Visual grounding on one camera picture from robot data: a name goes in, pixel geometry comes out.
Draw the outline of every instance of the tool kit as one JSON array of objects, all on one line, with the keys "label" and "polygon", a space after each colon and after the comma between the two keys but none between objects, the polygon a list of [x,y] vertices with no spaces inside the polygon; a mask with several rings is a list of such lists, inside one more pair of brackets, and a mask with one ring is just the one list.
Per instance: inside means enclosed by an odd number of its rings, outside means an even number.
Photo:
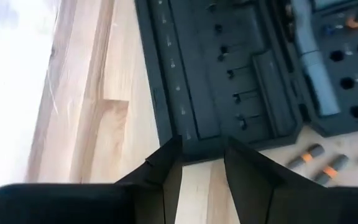
[{"label": "tool kit", "polygon": [[158,136],[185,162],[358,131],[358,1],[135,0]]}]

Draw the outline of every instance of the black tool case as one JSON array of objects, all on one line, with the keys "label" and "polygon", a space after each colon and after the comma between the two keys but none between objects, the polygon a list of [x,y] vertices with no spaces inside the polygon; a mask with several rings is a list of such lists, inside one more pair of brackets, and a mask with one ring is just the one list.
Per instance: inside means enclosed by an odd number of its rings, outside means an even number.
[{"label": "black tool case", "polygon": [[[185,162],[222,157],[223,136],[261,150],[293,144],[305,124],[322,136],[358,131],[358,31],[316,37],[341,109],[320,116],[288,28],[288,1],[135,3],[158,136],[164,144],[182,135]],[[315,34],[357,5],[314,11]],[[333,60],[344,43],[354,54]]]}]

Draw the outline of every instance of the black plastic case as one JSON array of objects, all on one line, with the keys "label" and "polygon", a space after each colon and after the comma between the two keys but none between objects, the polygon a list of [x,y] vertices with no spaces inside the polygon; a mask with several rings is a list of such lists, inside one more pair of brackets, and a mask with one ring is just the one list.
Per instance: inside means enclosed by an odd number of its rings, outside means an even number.
[{"label": "black plastic case", "polygon": [[[322,136],[358,131],[351,113],[358,83],[340,85],[348,68],[358,68],[358,55],[330,59],[340,43],[356,49],[358,32],[316,38],[341,107],[318,116],[284,25],[285,1],[238,2],[135,0],[160,143],[182,135],[184,160],[192,163],[222,157],[222,136],[261,150],[293,144],[304,124]],[[313,26],[356,4],[314,12]]]}]

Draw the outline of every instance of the wooden table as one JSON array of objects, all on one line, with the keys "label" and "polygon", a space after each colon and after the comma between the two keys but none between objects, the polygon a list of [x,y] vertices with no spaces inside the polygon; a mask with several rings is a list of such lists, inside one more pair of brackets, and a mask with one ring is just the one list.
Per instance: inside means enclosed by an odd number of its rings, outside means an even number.
[{"label": "wooden table", "polygon": [[[263,154],[283,164],[314,143],[327,152],[296,172],[311,177],[346,154],[329,184],[358,185],[358,133],[304,128],[294,146]],[[27,181],[114,182],[158,147],[134,3],[62,1]],[[183,168],[177,223],[239,223],[222,160]]]}]

